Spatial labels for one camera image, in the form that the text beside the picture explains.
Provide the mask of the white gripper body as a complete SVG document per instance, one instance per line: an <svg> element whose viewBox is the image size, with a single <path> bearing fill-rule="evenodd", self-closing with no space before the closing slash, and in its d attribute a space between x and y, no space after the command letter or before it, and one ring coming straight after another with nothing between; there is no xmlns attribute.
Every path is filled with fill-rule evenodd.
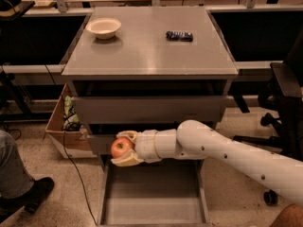
<svg viewBox="0 0 303 227"><path fill-rule="evenodd" d="M134 150L138 157L147 163L156 162L158 160L154 146L155 135L156 130L142 131L135 139Z"/></svg>

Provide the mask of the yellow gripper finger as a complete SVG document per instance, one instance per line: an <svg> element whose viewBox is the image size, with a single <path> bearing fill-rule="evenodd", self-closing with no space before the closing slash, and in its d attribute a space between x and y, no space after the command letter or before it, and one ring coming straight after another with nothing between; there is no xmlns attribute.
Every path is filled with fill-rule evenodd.
<svg viewBox="0 0 303 227"><path fill-rule="evenodd" d="M129 149L121 157L113 158L111 162L115 166L124 167L124 166L137 166L143 163L143 160L139 158L138 154L133 149Z"/></svg>
<svg viewBox="0 0 303 227"><path fill-rule="evenodd" d="M138 132L137 131L121 131L116 135L116 138L127 138L131 142L135 142L137 138Z"/></svg>

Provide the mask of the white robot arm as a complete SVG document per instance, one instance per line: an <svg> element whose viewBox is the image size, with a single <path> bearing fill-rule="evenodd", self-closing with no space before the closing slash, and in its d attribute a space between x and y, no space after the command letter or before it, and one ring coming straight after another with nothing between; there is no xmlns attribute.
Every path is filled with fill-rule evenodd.
<svg viewBox="0 0 303 227"><path fill-rule="evenodd" d="M303 205L300 161L231 140L199 121L187 120L165 131L121 131L111 145L111 154L116 166L216 158L283 198Z"/></svg>

